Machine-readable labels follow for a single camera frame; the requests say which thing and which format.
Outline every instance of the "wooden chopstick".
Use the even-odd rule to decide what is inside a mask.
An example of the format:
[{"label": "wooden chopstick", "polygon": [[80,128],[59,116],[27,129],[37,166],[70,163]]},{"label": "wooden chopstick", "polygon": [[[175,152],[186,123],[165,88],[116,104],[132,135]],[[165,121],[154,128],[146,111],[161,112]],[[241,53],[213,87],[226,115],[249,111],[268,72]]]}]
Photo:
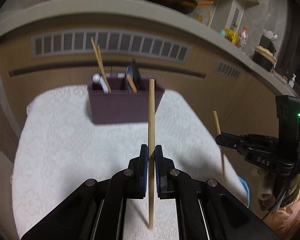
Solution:
[{"label": "wooden chopstick", "polygon": [[154,106],[154,79],[149,80],[149,116],[148,116],[148,148],[149,148],[149,228],[153,229],[154,208],[154,148],[155,148],[155,106]]},{"label": "wooden chopstick", "polygon": [[137,93],[138,92],[137,87],[134,84],[133,79],[129,74],[127,75],[127,80],[128,80],[129,86],[131,87],[133,93]]},{"label": "wooden chopstick", "polygon": [[93,37],[91,37],[91,44],[92,44],[92,47],[93,47],[94,54],[97,58],[97,62],[98,62],[98,65],[99,65],[99,68],[100,68],[100,71],[101,71],[101,75],[102,75],[103,79],[105,80],[105,83],[107,85],[109,93],[111,93],[111,88],[110,88],[109,82],[108,82],[106,74],[105,74],[105,69],[103,68],[103,62],[102,62],[102,57],[101,57],[101,52],[100,52],[100,46],[97,45],[97,48],[96,48],[96,46],[94,44]]},{"label": "wooden chopstick", "polygon": [[[220,124],[219,124],[219,119],[218,119],[218,113],[216,111],[213,111],[213,116],[214,116],[216,132],[219,135],[219,134],[221,134],[221,130],[220,130]],[[224,152],[223,152],[222,146],[220,146],[220,152],[221,152],[221,163],[222,163],[222,180],[223,180],[222,183],[225,186],[226,180],[225,180]]]}]

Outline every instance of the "purple storage bin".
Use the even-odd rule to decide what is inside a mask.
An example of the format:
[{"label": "purple storage bin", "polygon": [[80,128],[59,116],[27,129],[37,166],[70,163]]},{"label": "purple storage bin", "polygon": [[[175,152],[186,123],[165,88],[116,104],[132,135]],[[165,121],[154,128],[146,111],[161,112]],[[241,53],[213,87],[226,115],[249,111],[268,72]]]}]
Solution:
[{"label": "purple storage bin", "polygon": [[[94,124],[136,123],[148,121],[149,79],[142,78],[146,91],[129,93],[124,78],[113,74],[107,77],[111,93],[106,94],[98,86],[92,90],[92,78],[88,82],[91,120]],[[155,111],[159,107],[164,89],[154,81]]]}]

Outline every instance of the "orange handle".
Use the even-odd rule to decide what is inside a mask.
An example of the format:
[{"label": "orange handle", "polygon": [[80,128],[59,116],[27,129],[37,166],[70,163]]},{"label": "orange handle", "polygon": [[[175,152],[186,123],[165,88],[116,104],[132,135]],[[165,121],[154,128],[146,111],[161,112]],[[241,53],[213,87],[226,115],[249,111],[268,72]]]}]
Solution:
[{"label": "orange handle", "polygon": [[213,4],[213,1],[207,1],[207,2],[198,2],[197,5],[209,5],[209,4]]}]

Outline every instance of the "white tablecloth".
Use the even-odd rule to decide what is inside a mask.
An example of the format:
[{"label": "white tablecloth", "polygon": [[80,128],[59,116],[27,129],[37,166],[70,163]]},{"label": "white tablecloth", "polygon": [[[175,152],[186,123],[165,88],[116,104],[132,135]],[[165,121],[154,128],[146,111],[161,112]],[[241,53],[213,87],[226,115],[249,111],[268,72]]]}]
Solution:
[{"label": "white tablecloth", "polygon": [[[13,213],[21,238],[88,178],[98,181],[127,168],[147,144],[147,123],[94,125],[87,86],[39,95],[28,107],[12,179]],[[177,92],[167,90],[156,118],[156,144],[175,167],[193,178],[221,181],[220,150]],[[245,190],[228,160],[228,189],[241,201]],[[148,230],[148,195],[128,200],[124,239],[178,239],[174,200],[154,201],[154,230]]]}]

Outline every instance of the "metal screw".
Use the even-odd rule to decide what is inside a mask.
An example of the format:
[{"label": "metal screw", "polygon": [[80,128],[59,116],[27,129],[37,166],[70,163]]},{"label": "metal screw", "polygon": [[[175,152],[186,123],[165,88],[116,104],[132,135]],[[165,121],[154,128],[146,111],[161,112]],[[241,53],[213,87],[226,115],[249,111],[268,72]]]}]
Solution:
[{"label": "metal screw", "polygon": [[87,180],[86,180],[86,185],[87,185],[88,187],[93,186],[95,183],[96,183],[96,181],[95,181],[94,179],[87,179]]},{"label": "metal screw", "polygon": [[211,187],[215,187],[216,185],[218,185],[218,182],[215,179],[209,179],[208,185]]},{"label": "metal screw", "polygon": [[133,170],[131,170],[131,169],[125,169],[123,171],[123,174],[126,175],[126,176],[131,176],[133,174]]},{"label": "metal screw", "polygon": [[170,171],[170,174],[171,174],[172,176],[178,176],[178,175],[180,174],[180,171],[179,171],[178,169],[172,169],[172,170]]}]

